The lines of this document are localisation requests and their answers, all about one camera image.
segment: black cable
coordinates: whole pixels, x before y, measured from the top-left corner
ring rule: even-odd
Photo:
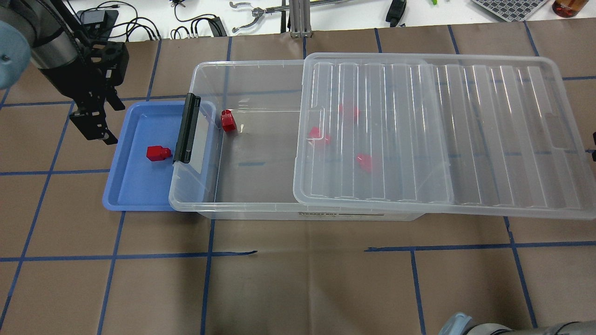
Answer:
[[[84,13],[90,10],[98,10],[100,8],[117,8],[119,7],[118,4],[122,4],[128,7],[131,7],[134,11],[135,11],[135,17],[129,21],[129,22],[124,22],[124,23],[120,23],[120,24],[116,24],[108,29],[104,29],[103,31],[100,31],[99,33],[97,33],[96,37],[101,36],[103,33],[114,29],[115,27],[119,27],[119,26],[123,26],[126,25],[126,30],[124,33],[116,35],[116,36],[110,36],[109,38],[117,38],[117,37],[121,37],[121,36],[126,36],[126,41],[129,40],[130,35],[132,34],[132,32],[134,30],[136,30],[137,28],[143,28],[146,32],[147,35],[149,36],[149,40],[153,41],[154,39],[161,39],[161,34],[159,32],[159,29],[157,28],[157,25],[155,24],[155,22],[153,22],[152,20],[150,20],[149,18],[146,17],[140,17],[139,16],[139,12],[136,9],[136,7],[134,7],[133,5],[129,4],[128,2],[125,1],[118,1],[118,0],[111,0],[111,1],[104,1],[102,3],[100,3],[99,5],[97,5],[95,8],[90,8],[88,10],[85,10],[81,13],[81,18],[83,17]],[[153,27],[155,28],[156,32],[157,32],[157,36],[156,33],[153,31],[153,29],[149,28],[148,26],[145,26],[143,24],[138,23],[138,20],[147,20],[149,21]]]
[[[133,30],[135,30],[136,28],[139,28],[139,27],[143,27],[143,28],[145,29],[145,31],[146,31],[148,34],[150,34],[150,35],[149,35],[149,39],[150,39],[150,40],[152,40],[152,41],[153,41],[153,39],[157,40],[158,38],[157,38],[157,36],[155,35],[155,32],[154,32],[154,31],[153,31],[153,30],[152,30],[150,27],[148,27],[148,26],[145,26],[145,25],[143,25],[143,24],[140,24],[140,23],[138,23],[138,19],[139,19],[139,18],[133,18],[133,19],[132,19],[132,20],[130,20],[130,21],[128,22],[128,24],[126,25],[126,41],[128,42],[128,39],[129,39],[130,35],[132,34],[132,31],[133,31]],[[130,24],[138,24],[138,26],[136,26],[136,27],[132,28],[132,30],[131,30],[131,28],[129,27],[129,25],[130,25]]]
[[[194,23],[194,31],[196,32],[196,34],[198,34],[198,23],[201,22],[201,20],[207,20],[207,22],[209,22],[209,25],[213,26],[215,28],[215,30],[217,30],[218,35],[220,37],[224,35],[224,34],[222,34],[222,31],[219,28],[219,26],[217,25],[217,23],[215,23],[215,21],[213,21],[213,19],[208,18],[208,17],[200,17],[200,18],[196,18],[195,20],[193,20],[193,22],[191,22],[191,31],[192,31],[193,23]]]
[[[135,24],[136,26],[134,26],[133,28],[130,28],[129,25],[131,25],[131,24]],[[145,32],[147,33],[147,35],[149,35],[150,41],[153,41],[154,39],[157,40],[157,36],[155,36],[155,32],[153,32],[153,30],[150,27],[140,24],[138,22],[135,22],[134,20],[131,20],[126,25],[126,40],[125,40],[125,42],[129,42],[129,38],[131,37],[132,32],[134,30],[136,30],[137,28],[143,28],[145,30]]]
[[[153,38],[151,37],[151,34],[149,33],[149,27],[147,27],[147,26],[143,26],[143,25],[141,25],[141,24],[140,24],[140,25],[138,25],[138,26],[134,27],[133,29],[131,29],[131,30],[128,30],[128,31],[126,32],[126,40],[125,40],[125,42],[130,42],[130,41],[129,41],[129,38],[131,37],[131,34],[132,34],[132,32],[133,32],[133,31],[135,31],[135,30],[136,30],[136,29],[138,29],[138,28],[143,28],[143,29],[145,29],[145,31],[147,32],[147,35],[149,36],[149,40],[150,40],[150,41],[153,41]]]
[[[138,22],[138,20],[147,20],[147,21],[149,21],[153,25],[153,27],[155,28],[155,32],[157,33],[157,37],[159,37],[160,39],[162,38],[162,35],[159,33],[159,29],[157,28],[155,22],[153,22],[153,21],[151,21],[148,18],[143,17],[143,16],[136,17],[136,18],[132,19],[131,21]]]
[[[110,28],[107,28],[107,29],[104,29],[104,30],[101,30],[101,31],[99,31],[99,32],[98,32],[98,33],[95,35],[95,37],[97,38],[98,36],[101,36],[103,33],[105,33],[105,32],[108,32],[108,31],[110,31],[110,30],[111,30],[111,29],[113,29],[113,28],[120,27],[120,26],[124,26],[124,25],[126,25],[126,24],[137,24],[137,25],[139,25],[139,26],[143,26],[143,25],[142,25],[142,24],[140,24],[140,23],[131,22],[131,21],[129,21],[129,22],[124,22],[124,23],[119,23],[119,24],[116,24],[116,25],[114,25],[114,26],[112,26],[112,27],[110,27]],[[116,35],[116,36],[110,36],[110,38],[116,38],[116,37],[121,37],[121,36],[125,36],[125,35],[126,35],[126,32],[124,32],[124,33],[122,33],[122,34],[120,34],[120,35]]]
[[[188,29],[185,26],[180,26],[176,29],[172,29],[172,31],[170,32],[170,38],[176,39],[176,34],[178,34],[178,36],[180,36],[180,39],[182,39],[182,34],[180,34],[180,32],[178,31],[180,29],[184,29],[187,33],[187,36],[190,35],[190,32],[188,32]]]
[[[199,16],[195,16],[193,18],[189,18],[188,20],[180,20],[180,18],[178,18],[178,13],[176,13],[176,8],[178,7],[179,4],[180,3],[176,3],[174,5],[174,16],[176,17],[176,20],[178,20],[178,22],[189,22],[189,21],[193,21],[193,20],[195,20],[195,19],[197,19],[199,17],[206,16],[206,15],[212,15],[213,17],[217,17],[217,15],[215,15],[215,14],[201,14]]]

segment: red cube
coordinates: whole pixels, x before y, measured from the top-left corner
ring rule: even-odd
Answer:
[[[164,148],[161,145],[147,147],[147,158],[152,162],[164,160],[172,155],[172,150]]]
[[[236,121],[234,120],[231,110],[226,109],[222,111],[221,121],[222,128],[225,132],[236,130]]]

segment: clear plastic lid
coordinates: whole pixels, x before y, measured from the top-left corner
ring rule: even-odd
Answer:
[[[293,191],[385,212],[596,217],[556,65],[540,57],[311,54]]]

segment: blue tape grid line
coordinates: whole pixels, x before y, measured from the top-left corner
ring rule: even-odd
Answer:
[[[306,37],[302,38],[302,59],[306,59],[308,53],[306,52]]]
[[[8,92],[10,92],[10,87],[6,89],[6,91],[4,91],[4,95],[2,96],[2,100],[0,100],[0,109],[2,109],[2,106],[4,106],[4,103],[6,102],[6,98],[8,97]]]
[[[162,50],[162,40],[157,42],[157,51],[155,53],[155,61],[153,62],[153,70],[151,71],[151,80],[149,80],[149,89],[147,90],[146,101],[151,97],[151,90],[153,89],[153,81],[155,80],[155,72],[157,70],[157,62],[159,61],[159,52]]]
[[[257,250],[249,252],[213,252],[213,257],[247,256],[256,253]],[[180,253],[141,253],[116,255],[116,259],[163,259],[163,258],[202,258],[207,257],[206,252],[180,252]],[[110,260],[112,255],[89,255],[89,256],[34,256],[34,257],[4,257],[0,262],[47,262],[52,260]]]
[[[532,46],[532,50],[534,50],[535,56],[540,56],[538,49],[536,48],[536,44],[534,44],[534,39],[532,38],[532,33],[530,33],[530,27],[527,26],[527,23],[523,22],[524,27],[526,28],[527,38],[530,39],[530,44]]]
[[[203,286],[203,303],[201,309],[201,330],[200,335],[205,335],[207,324],[207,298],[209,297],[209,279],[211,278],[211,261],[213,259],[213,236],[215,235],[215,220],[211,220],[209,229],[209,246],[207,248],[207,266],[205,267],[205,281]]]
[[[453,29],[451,28],[450,24],[447,25],[447,29],[449,29],[449,35],[451,36],[451,43],[453,43],[453,49],[455,50],[455,53],[459,55],[460,49],[457,47],[457,41],[455,40],[455,35],[453,34]]]
[[[61,170],[61,171],[16,171],[0,172],[0,176],[29,176],[29,175],[80,175],[82,173],[107,173],[109,169],[93,170]]]
[[[45,178],[44,187],[41,191],[41,195],[39,196],[38,205],[35,209],[35,214],[33,215],[33,220],[31,222],[31,226],[29,227],[29,232],[27,233],[27,238],[25,240],[25,244],[23,246],[23,251],[21,252],[21,259],[18,262],[17,270],[14,273],[13,281],[10,285],[10,289],[8,291],[8,296],[6,298],[6,302],[4,303],[4,308],[2,309],[2,315],[0,315],[0,330],[2,329],[2,325],[4,324],[4,319],[6,318],[6,313],[8,312],[8,307],[10,306],[10,300],[12,299],[14,288],[17,285],[18,275],[21,273],[21,268],[23,267],[23,258],[27,254],[27,249],[29,248],[29,243],[31,242],[31,237],[33,236],[33,230],[35,229],[35,224],[37,223],[37,219],[39,216],[39,211],[41,210],[41,205],[44,202],[44,196],[46,191],[48,190],[49,179],[51,177],[51,172],[54,170],[54,165],[56,164],[56,160],[58,159],[58,153],[60,152],[60,147],[62,146],[62,141],[64,140],[64,136],[66,134],[66,127],[69,124],[69,117],[68,115],[73,111],[75,107],[74,103],[70,104],[69,112],[66,114],[66,118],[64,120],[64,126],[62,127],[62,133],[60,134],[60,139],[58,140],[58,145],[56,146],[56,150],[54,151],[54,157],[52,158],[52,163],[49,166],[49,173],[48,176]]]
[[[18,106],[47,106],[47,105],[68,105],[73,101],[47,101],[43,103],[18,103],[18,104],[4,104],[4,107],[18,107]]]
[[[596,76],[563,77],[563,80],[590,80],[590,79],[596,79]]]
[[[120,222],[118,223],[118,232],[116,233],[116,242],[114,242],[114,251],[112,252],[110,262],[110,272],[108,273],[108,280],[105,284],[104,301],[101,304],[100,321],[97,325],[97,335],[101,335],[101,331],[104,327],[105,309],[108,306],[108,298],[110,296],[111,280],[114,275],[114,266],[116,266],[116,255],[118,255],[118,246],[120,245],[120,236],[122,235],[122,226],[124,226],[124,217],[126,212],[122,212],[120,215]]]
[[[509,218],[507,216],[503,216],[503,220],[505,221],[505,228],[507,229],[507,235],[509,236],[513,258],[516,262],[517,274],[520,277],[521,290],[523,291],[523,296],[526,299],[527,312],[530,315],[532,327],[538,328],[538,323],[536,323],[536,315],[534,314],[534,307],[532,306],[532,300],[530,299],[530,293],[527,290],[526,278],[523,275],[522,263],[520,261],[520,256],[517,253],[516,241],[513,238],[513,233],[510,230]]]
[[[226,61],[230,61],[232,57],[232,37],[228,37],[228,51],[226,52]],[[225,77],[223,78],[223,96],[222,96],[222,105],[226,106],[228,103],[228,84],[229,84],[229,68],[226,66],[225,68]]]
[[[422,309],[422,297],[420,295],[420,283],[418,282],[418,268],[416,267],[416,255],[413,250],[410,250],[410,259],[412,262],[412,276],[414,278],[416,305],[418,306],[418,320],[420,321],[420,333],[422,335],[426,335],[426,326],[424,325],[424,311]]]
[[[588,247],[596,246],[596,241],[569,241],[569,242],[534,242],[516,243],[516,248],[544,248],[544,247]],[[409,252],[409,251],[439,251],[439,250],[482,250],[482,249],[507,249],[510,243],[498,244],[460,244],[441,246],[396,246],[396,247],[369,247],[364,252]]]
[[[383,53],[383,48],[381,47],[381,39],[378,36],[378,29],[377,28],[374,29],[374,37],[377,39],[378,53],[379,54],[382,54]]]

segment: box handle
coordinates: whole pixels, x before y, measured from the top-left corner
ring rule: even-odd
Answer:
[[[197,129],[197,119],[201,97],[192,93],[187,94],[184,101],[184,110],[182,112],[182,122],[180,124],[180,133],[178,133],[178,142],[176,142],[176,151],[174,152],[174,162],[188,164],[193,151],[194,133]]]

